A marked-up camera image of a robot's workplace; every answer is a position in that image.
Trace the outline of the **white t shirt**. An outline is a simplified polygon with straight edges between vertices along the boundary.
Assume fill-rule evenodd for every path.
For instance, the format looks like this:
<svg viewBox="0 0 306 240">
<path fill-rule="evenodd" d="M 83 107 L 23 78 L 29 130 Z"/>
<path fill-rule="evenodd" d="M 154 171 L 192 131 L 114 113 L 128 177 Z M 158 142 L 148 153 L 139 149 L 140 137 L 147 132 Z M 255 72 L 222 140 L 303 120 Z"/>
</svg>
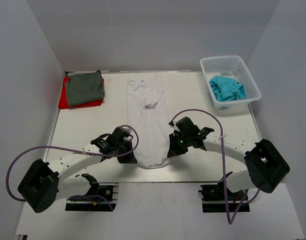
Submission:
<svg viewBox="0 0 306 240">
<path fill-rule="evenodd" d="M 157 169 L 168 164 L 169 114 L 163 80 L 128 79 L 126 90 L 127 122 L 139 137 L 134 150 L 138 164 Z"/>
</svg>

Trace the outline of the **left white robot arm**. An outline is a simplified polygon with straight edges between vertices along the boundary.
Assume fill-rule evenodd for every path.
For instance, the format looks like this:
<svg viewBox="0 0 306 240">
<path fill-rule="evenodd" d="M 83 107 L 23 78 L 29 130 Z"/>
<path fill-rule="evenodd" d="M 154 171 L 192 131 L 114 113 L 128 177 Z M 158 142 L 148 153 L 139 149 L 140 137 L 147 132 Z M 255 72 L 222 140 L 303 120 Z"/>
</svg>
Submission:
<svg viewBox="0 0 306 240">
<path fill-rule="evenodd" d="M 79 174 L 92 165 L 117 158 L 121 164 L 136 164 L 132 139 L 138 134 L 129 125 L 121 125 L 90 141 L 81 150 L 69 149 L 69 155 L 50 162 L 39 159 L 32 163 L 18 192 L 36 213 L 47 210 L 55 201 L 95 201 L 101 199 L 111 207 L 106 190 L 100 189 L 95 177 Z"/>
</svg>

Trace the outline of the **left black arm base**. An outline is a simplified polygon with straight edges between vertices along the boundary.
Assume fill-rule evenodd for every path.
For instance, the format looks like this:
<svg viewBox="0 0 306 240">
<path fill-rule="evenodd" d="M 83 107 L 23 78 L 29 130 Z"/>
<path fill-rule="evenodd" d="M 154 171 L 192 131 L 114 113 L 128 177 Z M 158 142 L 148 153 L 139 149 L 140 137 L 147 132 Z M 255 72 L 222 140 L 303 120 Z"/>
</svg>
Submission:
<svg viewBox="0 0 306 240">
<path fill-rule="evenodd" d="M 73 196 L 68 198 L 65 211 L 113 212 L 117 205 L 118 192 L 118 183 L 93 185 L 84 196 Z"/>
</svg>

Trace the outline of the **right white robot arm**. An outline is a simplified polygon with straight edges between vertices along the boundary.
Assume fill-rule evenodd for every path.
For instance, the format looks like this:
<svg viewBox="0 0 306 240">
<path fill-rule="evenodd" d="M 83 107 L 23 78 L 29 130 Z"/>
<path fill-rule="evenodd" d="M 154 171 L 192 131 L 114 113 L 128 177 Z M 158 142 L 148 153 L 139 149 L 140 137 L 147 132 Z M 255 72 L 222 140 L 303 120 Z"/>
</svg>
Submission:
<svg viewBox="0 0 306 240">
<path fill-rule="evenodd" d="M 275 146 L 267 139 L 246 143 L 218 135 L 209 127 L 199 128 L 188 117 L 169 125 L 170 134 L 168 158 L 184 155 L 190 147 L 207 152 L 219 153 L 246 166 L 245 170 L 228 172 L 216 185 L 215 191 L 228 200 L 237 192 L 258 189 L 270 194 L 290 172 L 290 167 Z"/>
</svg>

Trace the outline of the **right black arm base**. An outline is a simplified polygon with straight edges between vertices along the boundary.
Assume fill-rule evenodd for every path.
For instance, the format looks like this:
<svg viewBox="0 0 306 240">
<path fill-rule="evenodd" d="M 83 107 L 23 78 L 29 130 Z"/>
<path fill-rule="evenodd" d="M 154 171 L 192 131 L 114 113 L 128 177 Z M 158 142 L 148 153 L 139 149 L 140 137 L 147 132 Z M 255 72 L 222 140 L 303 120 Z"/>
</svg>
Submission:
<svg viewBox="0 0 306 240">
<path fill-rule="evenodd" d="M 201 195 L 203 213 L 226 212 L 222 185 L 204 184 L 200 186 L 200 190 L 198 192 Z M 232 193 L 229 190 L 227 191 L 228 209 L 230 213 L 235 212 L 245 193 L 245 190 L 240 190 L 236 193 Z"/>
</svg>

